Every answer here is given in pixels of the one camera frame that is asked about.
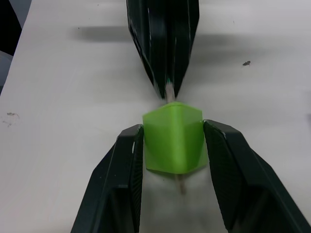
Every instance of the white surface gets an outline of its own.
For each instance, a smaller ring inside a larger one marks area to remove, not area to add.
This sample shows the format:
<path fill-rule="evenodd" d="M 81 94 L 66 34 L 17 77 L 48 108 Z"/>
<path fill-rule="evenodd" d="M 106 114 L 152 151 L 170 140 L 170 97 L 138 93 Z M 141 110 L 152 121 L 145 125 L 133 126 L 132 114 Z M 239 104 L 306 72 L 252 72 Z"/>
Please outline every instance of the white surface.
<path fill-rule="evenodd" d="M 201 1 L 179 95 L 242 131 L 309 222 L 310 12 L 308 0 Z M 69 233 L 94 167 L 161 104 L 125 0 L 33 0 L 0 97 L 0 232 Z M 226 232 L 207 169 L 184 200 L 172 180 L 144 175 L 141 233 Z"/>

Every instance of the white table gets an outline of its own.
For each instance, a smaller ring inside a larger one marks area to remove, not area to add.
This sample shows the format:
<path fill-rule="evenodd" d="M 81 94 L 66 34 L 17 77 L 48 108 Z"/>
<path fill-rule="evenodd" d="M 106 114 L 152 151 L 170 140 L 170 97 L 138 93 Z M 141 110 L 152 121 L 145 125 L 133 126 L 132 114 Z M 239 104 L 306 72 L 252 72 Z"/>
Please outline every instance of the white table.
<path fill-rule="evenodd" d="M 311 222 L 311 2 L 200 12 L 179 100 L 242 131 Z M 33 0 L 0 97 L 1 233 L 69 233 L 117 135 L 162 104 L 126 17 L 125 0 Z M 145 171 L 141 233 L 226 232 L 208 169 L 186 185 Z"/>

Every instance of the dark speck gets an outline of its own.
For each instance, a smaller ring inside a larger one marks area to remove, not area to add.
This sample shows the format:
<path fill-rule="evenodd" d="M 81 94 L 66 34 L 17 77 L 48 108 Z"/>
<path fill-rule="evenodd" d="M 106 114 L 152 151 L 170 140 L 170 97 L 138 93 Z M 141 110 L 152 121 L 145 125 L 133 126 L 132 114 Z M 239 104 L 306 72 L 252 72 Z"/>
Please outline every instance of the dark speck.
<path fill-rule="evenodd" d="M 245 67 L 245 66 L 249 66 L 251 64 L 251 61 L 247 61 L 247 62 L 244 62 L 243 63 L 243 66 Z"/>

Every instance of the green plastic block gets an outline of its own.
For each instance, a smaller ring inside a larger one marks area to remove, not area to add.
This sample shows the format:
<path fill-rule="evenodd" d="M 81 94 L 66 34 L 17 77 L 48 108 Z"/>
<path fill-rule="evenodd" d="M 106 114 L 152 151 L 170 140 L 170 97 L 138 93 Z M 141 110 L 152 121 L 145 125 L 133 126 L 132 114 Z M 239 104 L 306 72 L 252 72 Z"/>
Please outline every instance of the green plastic block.
<path fill-rule="evenodd" d="M 207 164 L 201 110 L 172 102 L 142 119 L 147 169 L 185 174 Z"/>

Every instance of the lime green object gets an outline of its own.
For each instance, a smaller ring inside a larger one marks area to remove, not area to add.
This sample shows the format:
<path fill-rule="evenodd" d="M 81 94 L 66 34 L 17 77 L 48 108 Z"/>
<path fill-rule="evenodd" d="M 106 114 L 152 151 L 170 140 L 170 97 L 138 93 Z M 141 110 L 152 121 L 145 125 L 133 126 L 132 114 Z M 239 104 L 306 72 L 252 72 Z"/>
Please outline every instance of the lime green object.
<path fill-rule="evenodd" d="M 207 164 L 201 110 L 172 102 L 142 119 L 147 169 L 185 174 Z"/>

